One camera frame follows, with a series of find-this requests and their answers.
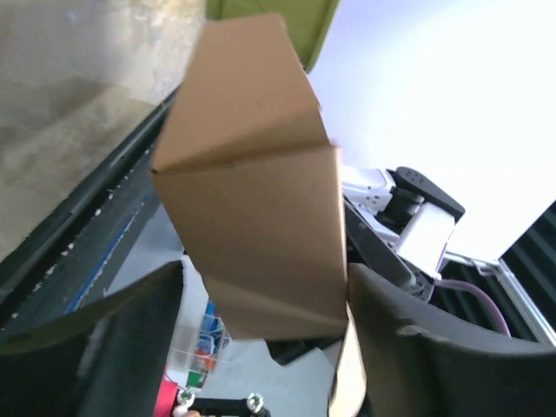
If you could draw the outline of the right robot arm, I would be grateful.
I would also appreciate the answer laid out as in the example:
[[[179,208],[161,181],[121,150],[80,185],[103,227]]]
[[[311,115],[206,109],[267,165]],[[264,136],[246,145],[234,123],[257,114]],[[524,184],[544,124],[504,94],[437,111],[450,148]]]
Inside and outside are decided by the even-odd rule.
[[[464,207],[415,169],[342,167],[347,261],[428,302]]]

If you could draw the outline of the brown cardboard box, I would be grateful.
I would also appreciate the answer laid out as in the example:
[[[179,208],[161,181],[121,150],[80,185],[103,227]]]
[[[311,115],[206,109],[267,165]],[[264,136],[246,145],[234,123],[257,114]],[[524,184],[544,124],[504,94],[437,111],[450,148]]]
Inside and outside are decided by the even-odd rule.
[[[366,395],[347,304],[340,151],[275,12],[206,23],[151,178],[238,341],[341,340],[330,416]]]

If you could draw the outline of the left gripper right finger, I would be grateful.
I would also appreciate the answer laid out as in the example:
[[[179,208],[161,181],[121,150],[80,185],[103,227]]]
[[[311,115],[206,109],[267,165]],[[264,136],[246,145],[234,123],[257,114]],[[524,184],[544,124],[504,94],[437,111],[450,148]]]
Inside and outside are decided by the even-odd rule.
[[[555,350],[481,328],[362,264],[348,304],[374,416],[553,416]]]

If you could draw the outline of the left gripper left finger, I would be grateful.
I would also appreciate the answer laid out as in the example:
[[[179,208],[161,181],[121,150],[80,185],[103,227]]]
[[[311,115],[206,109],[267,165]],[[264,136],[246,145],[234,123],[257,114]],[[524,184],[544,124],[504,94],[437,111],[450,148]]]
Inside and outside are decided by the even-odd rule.
[[[1,344],[3,416],[151,416],[182,300],[172,261]]]

